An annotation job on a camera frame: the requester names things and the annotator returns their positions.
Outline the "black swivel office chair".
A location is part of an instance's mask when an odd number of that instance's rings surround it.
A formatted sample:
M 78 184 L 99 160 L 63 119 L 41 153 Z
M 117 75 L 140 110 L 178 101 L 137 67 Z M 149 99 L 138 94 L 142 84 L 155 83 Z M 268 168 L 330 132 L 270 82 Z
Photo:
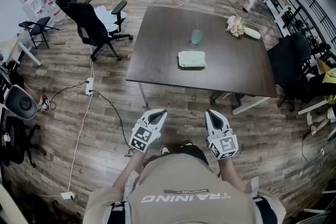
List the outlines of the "black swivel office chair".
M 21 119 L 14 116 L 6 118 L 5 131 L 3 135 L 8 133 L 11 141 L 1 145 L 1 159 L 3 164 L 8 167 L 10 162 L 21 164 L 24 161 L 25 153 L 27 153 L 30 165 L 35 168 L 36 164 L 32 161 L 32 148 L 40 151 L 43 156 L 46 156 L 46 151 L 31 142 L 31 139 L 36 130 L 40 130 L 40 125 L 35 124 L 32 128 L 26 125 Z

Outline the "person's left forearm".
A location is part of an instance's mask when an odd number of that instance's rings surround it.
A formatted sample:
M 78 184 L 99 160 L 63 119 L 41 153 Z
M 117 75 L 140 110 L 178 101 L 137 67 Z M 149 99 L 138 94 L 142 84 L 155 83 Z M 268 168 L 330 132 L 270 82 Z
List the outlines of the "person's left forearm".
M 138 174 L 141 173 L 145 157 L 146 157 L 146 153 L 143 153 L 137 150 L 134 151 L 125 169 L 118 176 L 116 181 L 113 183 L 112 187 L 118 190 L 119 192 L 123 193 L 126 182 L 129 176 L 132 174 L 132 172 L 136 172 Z

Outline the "black padded office chair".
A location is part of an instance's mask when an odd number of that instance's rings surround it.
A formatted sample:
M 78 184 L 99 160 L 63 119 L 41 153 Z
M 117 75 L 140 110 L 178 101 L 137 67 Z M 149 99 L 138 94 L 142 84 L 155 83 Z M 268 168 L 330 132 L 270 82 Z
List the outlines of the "black padded office chair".
M 308 102 L 311 97 L 305 70 L 310 66 L 311 49 L 302 34 L 279 38 L 279 43 L 267 51 L 275 84 L 284 94 L 278 102 L 281 107 L 285 100 L 289 111 L 295 110 L 294 100 Z

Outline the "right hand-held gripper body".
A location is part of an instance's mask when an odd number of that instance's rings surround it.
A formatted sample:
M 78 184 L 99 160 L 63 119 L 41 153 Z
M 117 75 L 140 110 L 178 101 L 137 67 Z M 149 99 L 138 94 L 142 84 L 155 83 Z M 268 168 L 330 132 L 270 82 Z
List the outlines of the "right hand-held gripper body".
M 230 158 L 239 150 L 237 137 L 231 128 L 219 134 L 209 135 L 207 141 L 209 150 L 217 160 Z

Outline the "pink and yellow flower bouquet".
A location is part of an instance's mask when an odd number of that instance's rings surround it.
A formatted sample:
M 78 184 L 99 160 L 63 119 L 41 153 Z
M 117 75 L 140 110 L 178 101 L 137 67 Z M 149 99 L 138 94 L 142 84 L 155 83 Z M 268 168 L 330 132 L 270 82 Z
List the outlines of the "pink and yellow flower bouquet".
M 226 30 L 235 37 L 242 36 L 246 32 L 243 21 L 240 17 L 236 16 L 230 16 L 228 18 Z

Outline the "white crumpled cloth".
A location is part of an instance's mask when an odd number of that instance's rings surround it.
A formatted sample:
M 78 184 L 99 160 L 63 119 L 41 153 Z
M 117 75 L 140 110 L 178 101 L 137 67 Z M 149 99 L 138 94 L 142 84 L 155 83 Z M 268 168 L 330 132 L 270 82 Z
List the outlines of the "white crumpled cloth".
M 95 12 L 95 26 L 104 26 L 107 32 L 119 32 L 119 23 L 117 15 L 111 14 L 111 11 L 106 10 L 104 6 L 98 6 L 94 9 Z

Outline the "black folding chair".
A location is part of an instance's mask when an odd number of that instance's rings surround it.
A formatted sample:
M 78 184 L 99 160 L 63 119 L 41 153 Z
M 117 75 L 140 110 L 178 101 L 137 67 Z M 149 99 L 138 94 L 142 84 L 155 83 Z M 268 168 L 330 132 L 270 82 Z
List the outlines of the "black folding chair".
M 59 30 L 58 28 L 48 26 L 47 24 L 51 18 L 49 16 L 43 17 L 39 19 L 37 22 L 32 22 L 32 21 L 24 21 L 22 23 L 19 23 L 18 26 L 24 29 L 28 30 L 29 36 L 31 38 L 31 41 L 34 44 L 34 47 L 37 49 L 37 43 L 38 42 L 44 42 L 49 48 L 48 42 L 45 38 L 44 33 L 47 31 L 53 29 L 53 30 Z

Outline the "person's right forearm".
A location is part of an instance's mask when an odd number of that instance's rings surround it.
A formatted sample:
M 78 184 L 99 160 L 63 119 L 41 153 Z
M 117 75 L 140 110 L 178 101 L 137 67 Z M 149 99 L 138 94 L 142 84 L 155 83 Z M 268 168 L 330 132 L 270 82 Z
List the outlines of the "person's right forearm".
M 231 158 L 218 160 L 218 166 L 223 181 L 230 183 L 232 186 L 243 193 L 248 193 L 248 188 L 236 172 Z

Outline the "person's beige t-shirt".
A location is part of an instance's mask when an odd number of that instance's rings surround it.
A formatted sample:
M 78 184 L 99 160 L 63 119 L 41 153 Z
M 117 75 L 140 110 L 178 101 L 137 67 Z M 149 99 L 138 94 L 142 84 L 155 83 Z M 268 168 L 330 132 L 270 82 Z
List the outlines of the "person's beige t-shirt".
M 83 224 L 282 224 L 278 198 L 243 193 L 186 154 L 146 165 L 128 196 L 113 187 L 91 193 Z

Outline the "white vase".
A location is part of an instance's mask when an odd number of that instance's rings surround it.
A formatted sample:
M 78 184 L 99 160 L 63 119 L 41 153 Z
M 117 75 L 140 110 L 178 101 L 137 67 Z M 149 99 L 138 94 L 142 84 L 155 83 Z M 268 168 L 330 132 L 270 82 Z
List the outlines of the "white vase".
M 245 27 L 245 34 L 253 39 L 260 39 L 261 35 L 258 31 Z

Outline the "grey-backed office chair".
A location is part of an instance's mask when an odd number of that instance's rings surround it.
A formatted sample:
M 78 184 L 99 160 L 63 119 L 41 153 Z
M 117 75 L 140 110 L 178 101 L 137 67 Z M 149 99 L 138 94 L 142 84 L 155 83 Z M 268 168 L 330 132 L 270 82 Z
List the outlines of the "grey-backed office chair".
M 0 86 L 0 104 L 23 120 L 31 120 L 37 114 L 37 103 L 17 85 Z

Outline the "black mesh office chair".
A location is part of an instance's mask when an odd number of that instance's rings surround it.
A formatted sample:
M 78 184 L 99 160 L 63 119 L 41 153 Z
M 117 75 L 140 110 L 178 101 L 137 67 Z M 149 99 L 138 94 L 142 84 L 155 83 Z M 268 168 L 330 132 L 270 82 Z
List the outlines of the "black mesh office chair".
M 113 10 L 110 10 L 111 14 L 117 15 L 119 32 L 107 32 L 103 25 L 98 27 L 93 24 L 96 15 L 93 6 L 90 4 L 91 0 L 84 2 L 79 2 L 78 0 L 55 1 L 58 7 L 77 24 L 77 32 L 82 42 L 95 47 L 90 56 L 92 61 L 96 61 L 96 54 L 104 45 L 110 47 L 118 61 L 121 60 L 111 42 L 126 37 L 129 40 L 133 39 L 133 36 L 130 34 L 121 34 L 121 25 L 127 17 L 127 14 L 123 11 L 127 5 L 127 1 L 122 0 Z

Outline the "green glass cup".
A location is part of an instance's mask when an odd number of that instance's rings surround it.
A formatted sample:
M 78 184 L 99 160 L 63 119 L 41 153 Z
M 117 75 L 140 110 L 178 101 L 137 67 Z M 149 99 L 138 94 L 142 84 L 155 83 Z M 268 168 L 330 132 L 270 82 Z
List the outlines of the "green glass cup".
M 202 40 L 202 37 L 203 33 L 200 30 L 198 29 L 193 30 L 191 36 L 191 43 L 197 45 Z

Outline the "light green cloth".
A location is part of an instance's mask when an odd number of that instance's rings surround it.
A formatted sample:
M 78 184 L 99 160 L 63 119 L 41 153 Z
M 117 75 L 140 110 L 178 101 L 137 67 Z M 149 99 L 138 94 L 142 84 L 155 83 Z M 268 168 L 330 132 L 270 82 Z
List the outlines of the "light green cloth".
M 178 64 L 182 68 L 204 68 L 205 56 L 203 51 L 182 51 L 178 53 Z

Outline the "cream round table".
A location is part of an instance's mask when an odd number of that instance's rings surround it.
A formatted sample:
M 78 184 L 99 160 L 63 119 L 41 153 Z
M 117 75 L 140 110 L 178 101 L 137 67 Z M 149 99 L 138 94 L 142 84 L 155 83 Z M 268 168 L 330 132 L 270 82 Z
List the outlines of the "cream round table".
M 0 184 L 0 205 L 7 217 L 8 224 L 29 224 L 11 195 Z

